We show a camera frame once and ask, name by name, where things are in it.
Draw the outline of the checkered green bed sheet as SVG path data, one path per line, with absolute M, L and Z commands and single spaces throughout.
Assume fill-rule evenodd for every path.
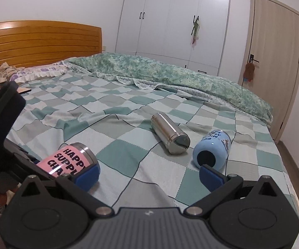
M 66 73 L 27 83 L 26 106 L 8 137 L 42 160 L 62 146 L 80 142 L 96 155 L 99 182 L 90 193 L 114 209 L 186 208 L 209 191 L 192 161 L 195 145 L 221 129 L 232 140 L 224 174 L 247 181 L 270 175 L 295 210 L 296 192 L 268 128 L 231 107 L 189 98 L 173 90 L 140 89 L 92 75 Z M 181 155 L 168 152 L 150 119 L 165 113 L 188 134 Z

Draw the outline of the stainless steel thermos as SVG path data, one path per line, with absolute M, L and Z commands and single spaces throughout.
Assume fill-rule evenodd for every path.
M 150 124 L 170 154 L 181 155 L 187 151 L 190 146 L 188 134 L 182 131 L 165 113 L 154 114 L 150 119 Z

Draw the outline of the pink steel cup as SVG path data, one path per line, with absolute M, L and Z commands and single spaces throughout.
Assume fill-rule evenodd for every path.
M 59 177 L 65 173 L 76 175 L 91 165 L 98 165 L 98 160 L 88 146 L 76 142 L 64 145 L 36 165 L 53 177 Z

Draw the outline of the brown plush toy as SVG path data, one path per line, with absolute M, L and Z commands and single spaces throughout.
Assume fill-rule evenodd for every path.
M 254 79 L 255 65 L 249 62 L 245 66 L 245 71 L 243 73 L 243 80 L 245 82 L 251 82 Z

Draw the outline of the wooden headboard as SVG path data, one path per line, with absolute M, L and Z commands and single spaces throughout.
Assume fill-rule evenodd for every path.
M 97 26 L 48 20 L 0 22 L 0 66 L 32 67 L 102 52 Z

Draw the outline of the light blue cup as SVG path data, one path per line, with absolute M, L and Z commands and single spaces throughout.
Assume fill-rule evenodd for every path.
M 193 163 L 197 168 L 206 164 L 219 171 L 228 159 L 231 145 L 232 140 L 225 131 L 213 130 L 195 145 Z

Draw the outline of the green floral duvet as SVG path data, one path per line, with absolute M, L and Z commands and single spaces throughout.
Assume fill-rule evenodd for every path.
M 258 118 L 271 127 L 272 107 L 250 90 L 222 77 L 197 73 L 176 65 L 142 56 L 99 53 L 88 57 L 71 57 L 62 61 L 74 71 L 99 74 L 121 80 L 139 80 L 144 84 L 184 87 L 192 96 L 216 104 L 230 104 Z

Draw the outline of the wooden door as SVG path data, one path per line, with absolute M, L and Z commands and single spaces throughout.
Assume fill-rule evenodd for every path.
M 299 87 L 299 11 L 278 0 L 251 0 L 243 63 L 250 54 L 254 79 L 238 83 L 273 108 L 271 137 L 279 142 Z

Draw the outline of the hanging green ornament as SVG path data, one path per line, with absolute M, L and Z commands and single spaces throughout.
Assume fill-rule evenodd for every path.
M 192 31 L 191 31 L 192 46 L 194 46 L 197 43 L 199 28 L 200 28 L 199 16 L 194 16 L 194 18 L 193 18 L 193 28 L 192 28 Z

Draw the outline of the dark phone on bed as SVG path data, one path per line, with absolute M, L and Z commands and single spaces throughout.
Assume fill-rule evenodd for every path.
M 18 87 L 17 92 L 19 94 L 28 93 L 28 92 L 31 92 L 31 88 Z

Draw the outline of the floral pillow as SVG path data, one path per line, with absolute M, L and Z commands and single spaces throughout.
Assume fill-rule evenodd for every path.
M 15 81 L 17 84 L 30 82 L 37 79 L 53 78 L 68 71 L 62 62 L 33 67 L 9 66 L 6 62 L 0 66 L 0 83 Z

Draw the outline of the white wardrobe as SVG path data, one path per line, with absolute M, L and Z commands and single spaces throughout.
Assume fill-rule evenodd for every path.
M 215 75 L 223 54 L 230 0 L 124 0 L 115 51 Z M 193 18 L 199 16 L 192 46 Z

